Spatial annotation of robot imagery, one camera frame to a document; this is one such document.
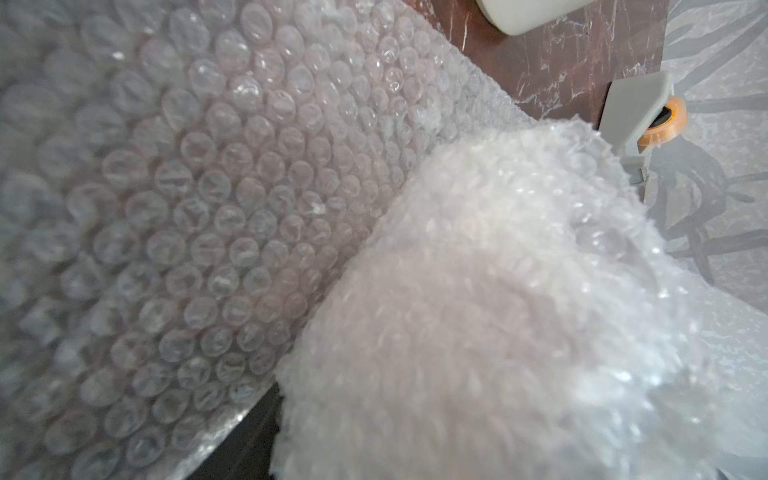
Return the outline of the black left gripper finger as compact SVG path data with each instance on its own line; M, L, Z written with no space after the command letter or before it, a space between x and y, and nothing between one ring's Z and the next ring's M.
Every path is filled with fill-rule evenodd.
M274 384L189 480L269 480L282 395Z

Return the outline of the clear bubble wrap sheet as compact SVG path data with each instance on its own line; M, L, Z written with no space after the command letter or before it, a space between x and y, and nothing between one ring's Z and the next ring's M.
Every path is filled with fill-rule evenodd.
M767 316L402 1L1 5L1 475L763 479Z

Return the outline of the white mug red inside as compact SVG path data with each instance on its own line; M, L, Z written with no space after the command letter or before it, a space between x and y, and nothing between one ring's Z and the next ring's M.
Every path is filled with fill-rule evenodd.
M518 36L568 15L593 0L477 0L480 11L499 31Z

